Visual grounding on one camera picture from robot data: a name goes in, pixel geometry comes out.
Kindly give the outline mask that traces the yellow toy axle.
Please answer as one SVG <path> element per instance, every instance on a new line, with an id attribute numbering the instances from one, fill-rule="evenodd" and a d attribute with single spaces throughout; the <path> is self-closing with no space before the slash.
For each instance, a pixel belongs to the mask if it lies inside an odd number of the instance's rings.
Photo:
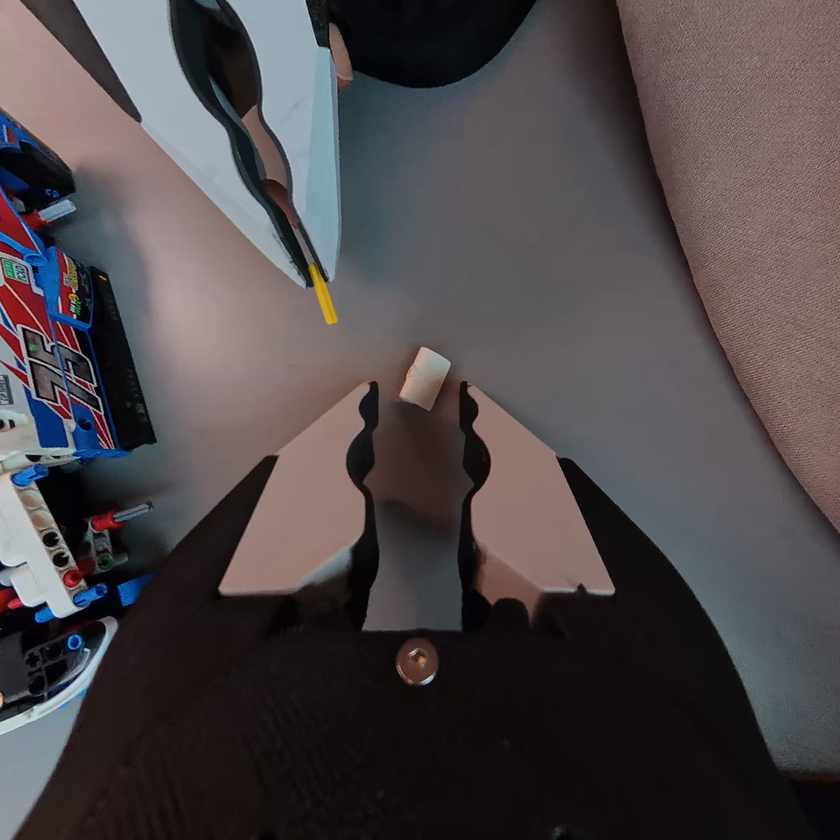
<path id="1" fill-rule="evenodd" d="M 311 287 L 315 290 L 325 322 L 329 326 L 337 324 L 339 319 L 329 291 L 329 283 L 324 279 L 316 263 L 311 262 L 309 264 L 308 272 L 311 279 Z"/>

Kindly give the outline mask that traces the brick-built toy race car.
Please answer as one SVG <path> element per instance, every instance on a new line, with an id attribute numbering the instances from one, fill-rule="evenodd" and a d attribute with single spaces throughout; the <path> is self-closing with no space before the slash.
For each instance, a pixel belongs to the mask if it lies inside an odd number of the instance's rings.
<path id="1" fill-rule="evenodd" d="M 120 531 L 151 512 L 94 511 L 81 470 L 156 438 L 112 283 L 56 243 L 70 168 L 1 115 L 1 733 L 88 690 L 150 579 Z"/>

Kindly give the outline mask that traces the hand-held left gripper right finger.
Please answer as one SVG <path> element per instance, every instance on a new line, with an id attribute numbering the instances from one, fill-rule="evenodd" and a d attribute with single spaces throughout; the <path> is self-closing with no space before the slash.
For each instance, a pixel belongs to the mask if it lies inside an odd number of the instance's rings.
<path id="1" fill-rule="evenodd" d="M 475 385 L 461 388 L 466 573 L 484 597 L 612 596 L 559 457 Z"/>

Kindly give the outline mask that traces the person's beige printed sweatshirt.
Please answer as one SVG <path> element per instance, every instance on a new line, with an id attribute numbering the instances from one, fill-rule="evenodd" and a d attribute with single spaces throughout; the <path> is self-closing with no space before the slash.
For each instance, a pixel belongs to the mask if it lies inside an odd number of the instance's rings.
<path id="1" fill-rule="evenodd" d="M 710 325 L 839 527 L 839 2 L 616 2 Z"/>

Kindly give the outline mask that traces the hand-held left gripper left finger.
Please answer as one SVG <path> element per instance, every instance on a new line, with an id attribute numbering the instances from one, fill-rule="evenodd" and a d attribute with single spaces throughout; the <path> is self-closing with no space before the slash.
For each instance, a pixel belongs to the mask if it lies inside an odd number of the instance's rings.
<path id="1" fill-rule="evenodd" d="M 381 557 L 366 484 L 379 407 L 378 384 L 363 382 L 277 452 L 221 596 L 278 595 L 363 628 Z"/>

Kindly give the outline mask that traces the white curved brick piece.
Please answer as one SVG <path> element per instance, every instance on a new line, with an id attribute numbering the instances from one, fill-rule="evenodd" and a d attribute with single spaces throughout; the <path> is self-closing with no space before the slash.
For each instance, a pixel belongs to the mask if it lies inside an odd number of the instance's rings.
<path id="1" fill-rule="evenodd" d="M 452 363 L 440 353 L 421 347 L 409 367 L 398 398 L 431 412 L 443 389 Z"/>

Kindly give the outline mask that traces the person's right hand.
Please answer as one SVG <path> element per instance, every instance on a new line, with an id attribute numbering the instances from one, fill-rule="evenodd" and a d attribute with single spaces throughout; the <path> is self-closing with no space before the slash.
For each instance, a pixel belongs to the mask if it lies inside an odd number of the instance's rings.
<path id="1" fill-rule="evenodd" d="M 335 70 L 338 91 L 343 91 L 354 80 L 350 53 L 344 42 L 340 28 L 335 23 L 329 24 L 329 49 Z"/>

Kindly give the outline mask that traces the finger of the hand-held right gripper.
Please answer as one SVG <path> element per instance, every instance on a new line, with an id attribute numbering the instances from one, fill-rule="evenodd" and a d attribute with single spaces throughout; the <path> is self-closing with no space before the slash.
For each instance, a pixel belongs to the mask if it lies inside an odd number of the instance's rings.
<path id="1" fill-rule="evenodd" d="M 191 2 L 82 1 L 80 13 L 145 131 L 268 260 L 311 287 L 291 223 L 268 196 L 256 147 L 207 68 Z"/>
<path id="2" fill-rule="evenodd" d="M 290 215 L 322 277 L 341 240 L 337 70 L 327 2 L 227 2 L 255 63 L 258 102 L 242 118 L 264 175 L 285 169 Z"/>

